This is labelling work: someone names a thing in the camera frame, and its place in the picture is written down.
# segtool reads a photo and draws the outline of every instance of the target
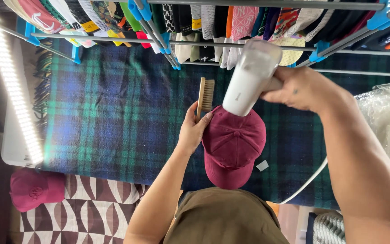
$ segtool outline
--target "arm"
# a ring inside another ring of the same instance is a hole
[[[263,99],[311,110],[322,120],[347,243],[390,243],[390,159],[354,97],[310,68],[279,67],[275,76],[283,88]]]
[[[156,244],[166,235],[174,218],[189,157],[213,116],[208,113],[195,124],[197,105],[198,101],[188,109],[174,152],[135,209],[124,237],[125,244]]]

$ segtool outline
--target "white paper scrap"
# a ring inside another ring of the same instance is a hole
[[[265,169],[268,168],[268,164],[267,164],[267,161],[264,160],[263,162],[261,162],[259,165],[257,165],[257,168],[260,170],[260,171],[263,171]]]

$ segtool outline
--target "led light strip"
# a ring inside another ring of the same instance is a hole
[[[5,33],[0,28],[0,72],[10,97],[11,103],[16,111],[22,134],[25,138],[26,147],[30,154],[32,164],[38,164],[43,161],[43,152],[39,144],[35,126],[31,119],[31,111],[27,106],[26,99],[23,95],[19,77],[13,63],[9,45]]]

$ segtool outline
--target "white power cord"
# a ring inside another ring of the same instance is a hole
[[[305,187],[307,187],[317,177],[317,175],[320,174],[320,172],[326,167],[327,164],[328,164],[328,158],[326,157],[325,160],[323,161],[322,165],[320,165],[320,167],[317,169],[317,171],[305,182],[305,184],[303,184],[303,186],[301,186],[301,188],[299,188],[299,190],[297,190],[289,198],[287,198],[284,201],[282,201],[281,203],[277,203],[277,204],[287,203],[288,201],[293,199],[295,196],[297,196],[297,194],[299,194],[303,189],[305,189]]]

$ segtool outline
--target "hand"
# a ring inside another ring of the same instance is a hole
[[[283,81],[284,86],[280,90],[261,94],[260,98],[270,103],[284,103],[320,114],[331,106],[341,106],[350,98],[354,100],[348,91],[308,67],[278,67],[274,76]]]
[[[179,141],[176,146],[176,149],[187,151],[190,154],[195,152],[195,149],[201,142],[204,129],[207,127],[213,117],[213,114],[210,112],[202,117],[198,124],[195,124],[195,110],[197,106],[198,101],[193,103],[188,109],[185,120],[181,125]]]

